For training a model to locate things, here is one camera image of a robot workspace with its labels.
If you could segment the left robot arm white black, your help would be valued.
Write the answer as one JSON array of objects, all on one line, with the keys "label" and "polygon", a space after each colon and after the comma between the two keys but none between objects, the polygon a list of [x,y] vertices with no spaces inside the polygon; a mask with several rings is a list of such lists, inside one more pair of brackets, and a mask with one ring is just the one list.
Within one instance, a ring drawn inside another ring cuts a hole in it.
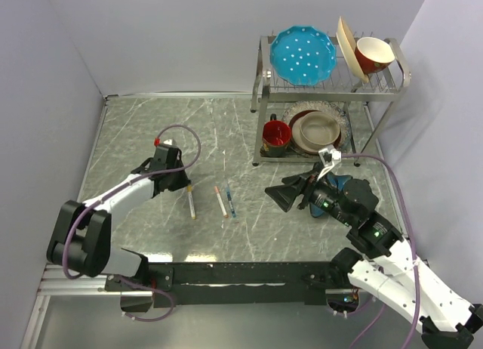
[{"label": "left robot arm white black", "polygon": [[159,144],[154,156],[135,168],[120,184],[84,202],[69,200],[59,211],[48,244],[47,260],[84,276],[122,276],[139,290],[150,281],[145,255],[112,247],[112,230],[132,209],[168,190],[190,183],[180,148]]}]

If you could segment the white pen yellow tip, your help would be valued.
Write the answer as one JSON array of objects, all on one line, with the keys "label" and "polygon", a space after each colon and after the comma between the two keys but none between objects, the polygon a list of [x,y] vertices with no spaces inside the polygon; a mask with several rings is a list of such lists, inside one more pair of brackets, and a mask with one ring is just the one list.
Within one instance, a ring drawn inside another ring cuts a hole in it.
[{"label": "white pen yellow tip", "polygon": [[193,194],[192,194],[192,185],[189,184],[186,189],[187,189],[187,193],[188,193],[190,214],[191,214],[192,219],[195,220],[197,218],[197,216],[196,216],[195,203],[194,203]]}]

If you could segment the blue pen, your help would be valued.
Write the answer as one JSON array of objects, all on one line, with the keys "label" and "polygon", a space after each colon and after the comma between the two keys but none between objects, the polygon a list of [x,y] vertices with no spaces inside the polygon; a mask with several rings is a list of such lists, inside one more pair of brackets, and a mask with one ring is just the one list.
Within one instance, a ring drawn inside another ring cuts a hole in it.
[{"label": "blue pen", "polygon": [[232,215],[233,218],[236,218],[235,206],[234,206],[234,202],[233,202],[233,199],[232,199],[231,190],[230,190],[228,184],[226,185],[226,196],[227,196],[227,200],[228,200],[228,203],[229,203],[229,209],[230,209],[231,215]]}]

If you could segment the white pen pink tip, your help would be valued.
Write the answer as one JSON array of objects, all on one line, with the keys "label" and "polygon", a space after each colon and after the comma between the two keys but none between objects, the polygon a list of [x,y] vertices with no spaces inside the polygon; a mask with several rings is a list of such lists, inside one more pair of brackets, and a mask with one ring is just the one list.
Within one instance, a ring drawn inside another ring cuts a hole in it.
[{"label": "white pen pink tip", "polygon": [[214,187],[214,191],[215,191],[215,195],[216,195],[216,198],[217,198],[217,201],[218,201],[218,204],[220,206],[220,209],[221,209],[221,212],[223,214],[223,217],[224,218],[228,218],[228,212],[226,210],[226,207],[223,203],[223,200],[222,200],[222,197],[221,197],[221,194],[220,194],[220,189],[218,188],[218,186],[215,186]]}]

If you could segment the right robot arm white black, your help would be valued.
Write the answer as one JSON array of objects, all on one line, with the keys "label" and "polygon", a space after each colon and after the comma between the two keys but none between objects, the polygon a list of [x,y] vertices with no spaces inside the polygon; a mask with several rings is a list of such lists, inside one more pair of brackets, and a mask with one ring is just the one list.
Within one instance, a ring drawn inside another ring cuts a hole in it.
[{"label": "right robot arm white black", "polygon": [[331,260],[330,280],[369,292],[411,324],[428,348],[468,348],[482,328],[482,305],[447,286],[414,253],[410,241],[376,210],[379,199],[366,180],[350,178],[338,188],[314,171],[283,178],[266,194],[288,212],[308,205],[348,227],[351,247]]}]

